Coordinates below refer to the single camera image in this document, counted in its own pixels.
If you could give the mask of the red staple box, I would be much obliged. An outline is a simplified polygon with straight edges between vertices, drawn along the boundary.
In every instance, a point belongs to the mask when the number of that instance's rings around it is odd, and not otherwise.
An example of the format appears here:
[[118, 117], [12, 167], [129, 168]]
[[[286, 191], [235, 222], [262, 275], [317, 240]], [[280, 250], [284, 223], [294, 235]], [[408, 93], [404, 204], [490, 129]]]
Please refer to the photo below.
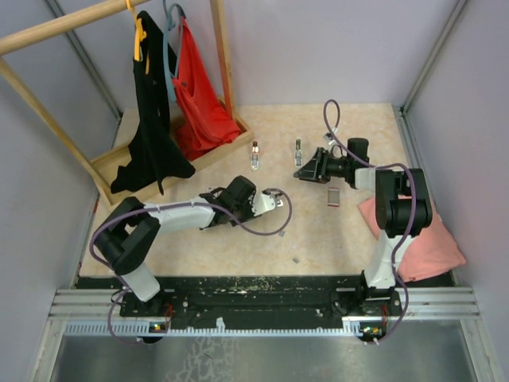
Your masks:
[[327, 206], [336, 208], [340, 206], [340, 190], [338, 188], [329, 187], [327, 189]]

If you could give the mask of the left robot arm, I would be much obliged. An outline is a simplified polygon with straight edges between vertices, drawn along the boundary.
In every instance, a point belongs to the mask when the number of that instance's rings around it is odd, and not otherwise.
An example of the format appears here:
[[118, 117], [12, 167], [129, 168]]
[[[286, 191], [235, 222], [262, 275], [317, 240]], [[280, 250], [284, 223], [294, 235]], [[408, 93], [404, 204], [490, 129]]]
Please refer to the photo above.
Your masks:
[[277, 206], [268, 191], [238, 176], [225, 188], [211, 189], [190, 201], [169, 205], [143, 204], [126, 198], [93, 234], [91, 249], [98, 249], [107, 266], [138, 298], [138, 308], [150, 316], [165, 308], [160, 283], [145, 264], [157, 234], [188, 228], [236, 226]]

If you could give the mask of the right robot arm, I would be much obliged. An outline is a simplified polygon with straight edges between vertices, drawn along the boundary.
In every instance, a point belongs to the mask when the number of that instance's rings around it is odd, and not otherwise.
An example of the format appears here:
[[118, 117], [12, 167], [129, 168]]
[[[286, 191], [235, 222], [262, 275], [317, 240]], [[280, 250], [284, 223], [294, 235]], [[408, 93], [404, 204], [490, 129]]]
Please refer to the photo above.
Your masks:
[[347, 153], [338, 158], [331, 149], [319, 147], [293, 176], [320, 184], [338, 177], [353, 189], [373, 192], [379, 238], [371, 262], [359, 277], [353, 306], [366, 315], [394, 314], [395, 276], [414, 238], [431, 225], [433, 209], [422, 169], [370, 167], [368, 146], [365, 138], [350, 138]]

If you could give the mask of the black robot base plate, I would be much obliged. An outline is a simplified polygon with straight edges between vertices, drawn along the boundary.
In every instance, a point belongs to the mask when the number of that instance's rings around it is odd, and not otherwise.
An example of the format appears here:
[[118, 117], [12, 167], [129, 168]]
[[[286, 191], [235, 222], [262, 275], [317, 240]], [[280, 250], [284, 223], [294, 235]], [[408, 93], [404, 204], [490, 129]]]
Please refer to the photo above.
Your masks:
[[163, 276], [148, 302], [128, 292], [117, 303], [123, 318], [161, 318], [165, 329], [340, 329], [348, 316], [385, 325], [402, 313], [394, 290], [394, 314], [366, 315], [353, 306], [358, 275]]

